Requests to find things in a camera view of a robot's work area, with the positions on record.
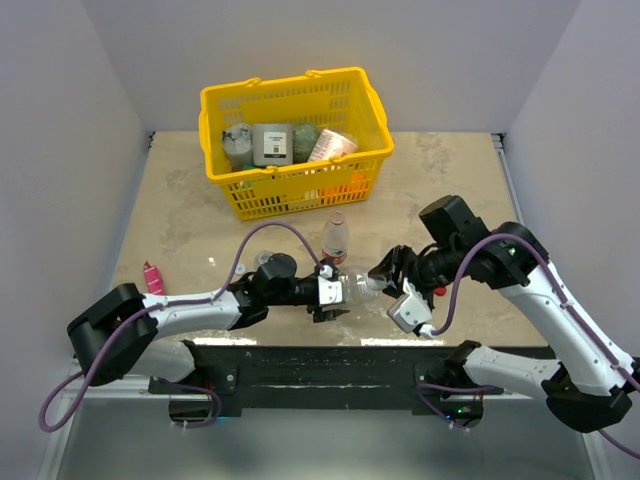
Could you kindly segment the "white bottle cap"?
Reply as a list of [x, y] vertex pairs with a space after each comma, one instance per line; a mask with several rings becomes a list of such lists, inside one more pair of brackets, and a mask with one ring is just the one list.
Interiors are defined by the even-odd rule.
[[377, 295], [379, 292], [382, 292], [385, 289], [386, 283], [383, 280], [368, 277], [367, 286], [371, 292]]

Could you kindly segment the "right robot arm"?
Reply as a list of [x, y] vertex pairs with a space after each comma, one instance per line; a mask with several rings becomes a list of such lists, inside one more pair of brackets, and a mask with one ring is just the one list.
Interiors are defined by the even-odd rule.
[[543, 401], [567, 427], [601, 431], [620, 423], [639, 388], [639, 362], [597, 325], [561, 280], [547, 250], [524, 225], [488, 229], [464, 199], [446, 195], [419, 217], [433, 244], [398, 245], [368, 276], [396, 302], [388, 315], [407, 333], [435, 338], [452, 325], [464, 278], [514, 305], [547, 341], [551, 360], [465, 341], [422, 388], [445, 395], [498, 390]]

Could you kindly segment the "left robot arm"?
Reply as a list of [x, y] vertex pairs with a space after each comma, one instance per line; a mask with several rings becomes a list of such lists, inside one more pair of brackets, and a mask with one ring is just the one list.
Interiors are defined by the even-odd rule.
[[166, 338], [245, 329], [265, 320], [272, 306], [304, 306], [316, 323], [333, 319], [333, 308], [345, 302], [339, 269], [325, 259], [304, 278], [296, 272], [291, 256], [276, 253], [256, 271], [211, 292], [162, 296], [125, 283], [72, 320], [67, 334], [92, 386], [137, 374], [163, 376], [196, 392], [206, 383], [207, 368], [187, 346]]

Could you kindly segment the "large clear square bottle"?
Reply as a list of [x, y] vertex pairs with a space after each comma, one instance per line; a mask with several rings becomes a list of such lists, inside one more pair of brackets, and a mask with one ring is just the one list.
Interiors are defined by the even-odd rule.
[[354, 307], [371, 302], [377, 298], [367, 286], [368, 271], [360, 267], [346, 268], [341, 271], [340, 280], [343, 284], [343, 305]]

